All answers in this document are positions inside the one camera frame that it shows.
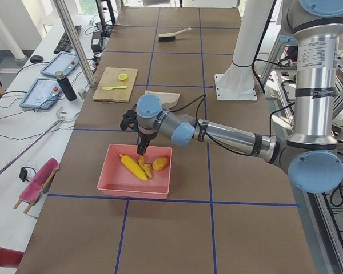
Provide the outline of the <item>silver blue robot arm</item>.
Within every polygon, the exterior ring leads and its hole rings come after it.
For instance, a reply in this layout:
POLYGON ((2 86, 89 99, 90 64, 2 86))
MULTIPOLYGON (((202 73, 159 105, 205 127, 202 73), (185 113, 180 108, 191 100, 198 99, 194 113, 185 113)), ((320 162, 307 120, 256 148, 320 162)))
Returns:
POLYGON ((343 1, 285 1, 281 29, 298 44, 293 131, 287 138, 176 115, 162 106, 158 96, 146 94, 135 108, 141 137, 138 153, 143 154, 158 134, 179 146, 197 139, 262 158, 282 169, 292 185, 305 192, 320 194, 340 187, 343 161, 332 135, 332 114, 343 1))

